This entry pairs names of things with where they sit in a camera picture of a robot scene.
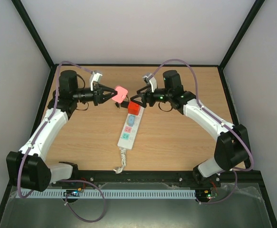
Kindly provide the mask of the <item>red cube adapter plug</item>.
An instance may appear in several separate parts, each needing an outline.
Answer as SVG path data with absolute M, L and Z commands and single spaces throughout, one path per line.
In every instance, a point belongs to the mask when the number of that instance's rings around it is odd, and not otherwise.
M 130 101 L 128 105 L 128 114 L 139 115 L 141 106 L 135 102 Z

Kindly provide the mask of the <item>pink folding socket plug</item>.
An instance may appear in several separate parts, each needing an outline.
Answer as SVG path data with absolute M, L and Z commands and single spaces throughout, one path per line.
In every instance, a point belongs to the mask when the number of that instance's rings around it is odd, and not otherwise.
M 114 97 L 112 97 L 112 100 L 117 103 L 122 103 L 124 99 L 126 99 L 128 90 L 122 86 L 117 86 L 115 88 L 115 91 L 117 92 L 117 94 Z

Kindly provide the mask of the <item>black usb plug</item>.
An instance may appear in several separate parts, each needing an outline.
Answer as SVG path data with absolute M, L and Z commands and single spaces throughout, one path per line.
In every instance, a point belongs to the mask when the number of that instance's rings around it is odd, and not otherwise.
M 129 101 L 130 101 L 129 97 L 128 97 L 128 95 L 126 95 L 126 98 L 121 103 L 115 102 L 115 106 L 117 108 L 128 108 Z

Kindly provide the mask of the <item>white power strip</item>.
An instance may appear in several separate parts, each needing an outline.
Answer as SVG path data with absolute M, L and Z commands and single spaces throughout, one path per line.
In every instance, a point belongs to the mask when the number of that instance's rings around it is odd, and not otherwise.
M 143 112 L 144 112 L 144 108 L 141 108 L 139 115 L 133 115 L 135 116 L 135 123 L 133 127 L 130 127 L 127 125 L 127 119 L 131 114 L 127 115 L 126 121 L 122 128 L 122 132 L 119 137 L 119 141 L 117 143 L 118 147 L 125 148 L 127 150 L 131 150 L 133 148 L 134 141 L 138 132 L 138 128 L 143 116 Z

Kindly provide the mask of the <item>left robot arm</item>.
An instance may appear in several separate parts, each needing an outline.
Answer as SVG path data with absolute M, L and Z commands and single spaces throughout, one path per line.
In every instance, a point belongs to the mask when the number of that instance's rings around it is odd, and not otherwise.
M 97 71 L 92 72 L 89 87 L 79 88 L 79 77 L 74 70 L 59 73 L 43 120 L 18 152 L 8 154 L 6 161 L 10 181 L 18 191 L 25 188 L 42 192 L 51 183 L 75 176 L 78 167 L 74 163 L 46 165 L 47 153 L 54 139 L 77 109 L 78 103 L 99 105 L 117 95 L 117 91 L 99 83 L 102 74 Z

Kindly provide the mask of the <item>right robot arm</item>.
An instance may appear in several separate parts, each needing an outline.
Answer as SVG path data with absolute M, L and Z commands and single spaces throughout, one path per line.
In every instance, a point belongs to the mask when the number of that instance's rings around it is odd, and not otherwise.
M 185 91 L 176 70 L 165 71 L 162 76 L 164 88 L 157 87 L 152 74 L 143 76 L 146 86 L 137 90 L 130 100 L 143 108 L 168 102 L 172 109 L 191 118 L 216 140 L 213 157 L 193 168 L 193 180 L 197 185 L 204 186 L 214 174 L 232 170 L 251 157 L 245 126 L 225 121 L 205 107 L 196 93 Z

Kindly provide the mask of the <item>blue plug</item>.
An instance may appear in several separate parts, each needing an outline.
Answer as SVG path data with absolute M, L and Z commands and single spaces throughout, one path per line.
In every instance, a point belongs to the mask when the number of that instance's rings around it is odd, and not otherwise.
M 127 125 L 133 127 L 135 123 L 135 116 L 130 115 L 127 119 Z

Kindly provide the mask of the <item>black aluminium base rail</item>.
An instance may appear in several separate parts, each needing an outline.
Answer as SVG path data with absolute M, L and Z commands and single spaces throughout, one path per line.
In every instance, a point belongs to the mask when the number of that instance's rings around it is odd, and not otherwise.
M 220 187 L 222 183 L 256 183 L 264 187 L 264 181 L 260 171 L 231 171 L 221 175 L 214 174 L 211 177 L 197 179 L 192 171 L 124 171 L 116 174 L 113 171 L 85 171 L 77 170 L 71 174 L 71 183 L 62 183 L 61 179 L 56 181 L 56 186 L 76 186 L 75 180 L 86 180 L 95 185 L 105 183 L 165 183 L 178 187 L 189 187 L 190 189 L 207 189 L 213 186 Z

